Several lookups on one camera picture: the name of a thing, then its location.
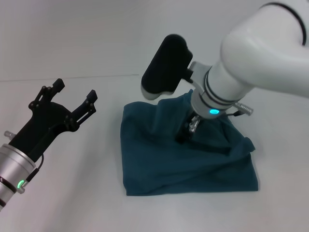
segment green led light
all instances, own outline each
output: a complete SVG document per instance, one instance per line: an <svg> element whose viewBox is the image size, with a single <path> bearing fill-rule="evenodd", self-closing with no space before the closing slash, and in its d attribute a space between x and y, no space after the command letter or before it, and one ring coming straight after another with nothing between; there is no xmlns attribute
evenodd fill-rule
<svg viewBox="0 0 309 232"><path fill-rule="evenodd" d="M220 111L212 109L212 110L209 111L209 113L211 113L212 115L217 115L218 113L220 113Z"/></svg>
<svg viewBox="0 0 309 232"><path fill-rule="evenodd" d="M21 180L19 181L18 185L17 185L17 188L19 189L20 187L22 187L22 185L24 184L24 180Z"/></svg>

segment teal cloth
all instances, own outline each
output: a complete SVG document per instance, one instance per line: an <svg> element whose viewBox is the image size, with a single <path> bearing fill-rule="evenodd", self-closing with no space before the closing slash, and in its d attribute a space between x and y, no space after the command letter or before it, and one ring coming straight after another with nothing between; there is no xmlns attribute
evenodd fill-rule
<svg viewBox="0 0 309 232"><path fill-rule="evenodd" d="M124 107L121 150L128 196L258 190L250 155L255 148L226 115L204 120L191 141L175 141L191 94Z"/></svg>

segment blue led light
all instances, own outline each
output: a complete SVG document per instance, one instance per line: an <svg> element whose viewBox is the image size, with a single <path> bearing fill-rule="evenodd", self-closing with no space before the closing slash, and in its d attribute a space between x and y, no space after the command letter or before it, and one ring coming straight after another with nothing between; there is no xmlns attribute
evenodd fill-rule
<svg viewBox="0 0 309 232"><path fill-rule="evenodd" d="M218 113L220 113L220 111L212 109L209 111L209 113L211 113L212 115L217 115Z"/></svg>

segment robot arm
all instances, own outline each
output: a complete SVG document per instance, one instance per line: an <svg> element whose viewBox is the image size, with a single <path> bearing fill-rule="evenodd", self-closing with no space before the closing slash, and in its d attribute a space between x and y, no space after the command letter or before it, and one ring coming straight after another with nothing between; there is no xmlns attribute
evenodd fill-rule
<svg viewBox="0 0 309 232"><path fill-rule="evenodd" d="M64 88L61 79L53 87L43 86L38 96L29 104L32 117L17 135L6 132L11 142L0 147L0 211L16 192L24 193L24 187L38 173L43 153L53 140L66 131L75 132L96 112L98 99L94 90L76 110L70 112L64 106L51 102ZM42 158L38 168L35 162Z"/></svg>
<svg viewBox="0 0 309 232"><path fill-rule="evenodd" d="M142 93L155 99L185 79L195 86L192 108L205 119L224 114L254 87L309 97L308 33L309 1L269 3L224 38L216 64L193 62L189 69L192 54L171 35L143 76Z"/></svg>

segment metal screw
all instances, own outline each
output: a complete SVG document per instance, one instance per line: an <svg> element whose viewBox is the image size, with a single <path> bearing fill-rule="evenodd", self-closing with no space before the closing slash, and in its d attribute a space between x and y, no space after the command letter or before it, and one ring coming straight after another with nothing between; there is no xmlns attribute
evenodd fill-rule
<svg viewBox="0 0 309 232"><path fill-rule="evenodd" d="M233 106L234 106L236 109L242 111L243 113L245 113L245 114L247 114L247 115L249 115L249 116L251 116L251 115L253 114L253 109L250 108L250 107L248 107L248 106L246 106L245 104L242 104L242 103L237 102L237 103L235 103Z"/></svg>
<svg viewBox="0 0 309 232"><path fill-rule="evenodd" d="M23 193L25 192L25 187L27 186L28 183L29 183L28 181L25 181L25 182L23 183L23 185L22 185L20 188L17 189L17 192L18 192L19 194L23 194Z"/></svg>
<svg viewBox="0 0 309 232"><path fill-rule="evenodd" d="M14 133L12 133L12 132L10 132L10 131L6 131L5 133L4 133L4 136L5 137L8 137L10 140L12 140L15 136L16 136L16 134L14 134Z"/></svg>
<svg viewBox="0 0 309 232"><path fill-rule="evenodd" d="M200 123L201 119L202 119L202 117L200 117L200 116L195 116L195 117L191 120L191 122L190 122L190 124L189 124L189 132L190 132L190 133L194 133L194 132L197 130L197 126L198 126L198 124Z"/></svg>

